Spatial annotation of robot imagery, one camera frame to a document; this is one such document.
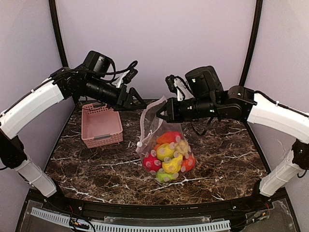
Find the clear zip top bag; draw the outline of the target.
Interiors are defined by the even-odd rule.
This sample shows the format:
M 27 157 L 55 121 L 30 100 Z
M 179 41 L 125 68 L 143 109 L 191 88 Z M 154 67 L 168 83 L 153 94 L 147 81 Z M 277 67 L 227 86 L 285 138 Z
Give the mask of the clear zip top bag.
M 167 183 L 192 170 L 197 160 L 179 123 L 167 123 L 156 112 L 166 97 L 147 105 L 140 116 L 140 140 L 136 152 L 144 169 L 158 183 Z

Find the red toy food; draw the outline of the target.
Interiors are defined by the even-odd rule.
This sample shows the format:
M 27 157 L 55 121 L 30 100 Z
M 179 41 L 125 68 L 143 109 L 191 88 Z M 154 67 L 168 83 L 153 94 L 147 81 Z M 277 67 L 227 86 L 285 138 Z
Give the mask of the red toy food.
M 157 172 L 162 167 L 162 162 L 152 155 L 148 155 L 142 161 L 143 167 L 146 171 L 155 171 Z

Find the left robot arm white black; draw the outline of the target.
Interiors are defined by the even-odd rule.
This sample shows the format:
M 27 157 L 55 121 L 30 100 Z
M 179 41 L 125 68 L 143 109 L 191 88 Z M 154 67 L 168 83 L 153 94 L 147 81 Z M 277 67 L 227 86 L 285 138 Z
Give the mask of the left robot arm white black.
M 136 76 L 135 60 L 123 70 L 114 69 L 114 61 L 90 51 L 74 69 L 63 67 L 0 114 L 0 160 L 5 168 L 15 170 L 44 197 L 56 195 L 54 181 L 24 152 L 19 132 L 52 106 L 70 97 L 90 97 L 115 111 L 145 109 L 146 104 L 135 88 L 127 84 Z

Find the light green toy lettuce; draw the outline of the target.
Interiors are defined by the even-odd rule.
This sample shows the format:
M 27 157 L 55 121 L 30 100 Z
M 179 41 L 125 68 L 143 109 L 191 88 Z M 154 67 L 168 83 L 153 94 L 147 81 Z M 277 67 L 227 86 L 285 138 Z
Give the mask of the light green toy lettuce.
M 156 173 L 156 177 L 155 177 L 155 180 L 159 183 L 169 182 L 170 180 L 173 180 L 173 179 L 174 179 L 173 174 L 162 173 L 160 171 Z

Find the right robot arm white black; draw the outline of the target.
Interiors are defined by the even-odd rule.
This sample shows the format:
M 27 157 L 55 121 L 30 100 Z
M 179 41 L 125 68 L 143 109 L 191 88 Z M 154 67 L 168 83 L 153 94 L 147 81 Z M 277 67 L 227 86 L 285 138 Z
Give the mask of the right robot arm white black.
M 212 66 L 195 68 L 181 79 L 166 77 L 171 92 L 184 98 L 169 98 L 156 115 L 167 123 L 192 122 L 200 118 L 234 119 L 284 132 L 296 139 L 286 158 L 258 183 L 257 192 L 265 197 L 309 168 L 309 115 L 271 99 L 259 90 L 233 86 L 224 90 Z

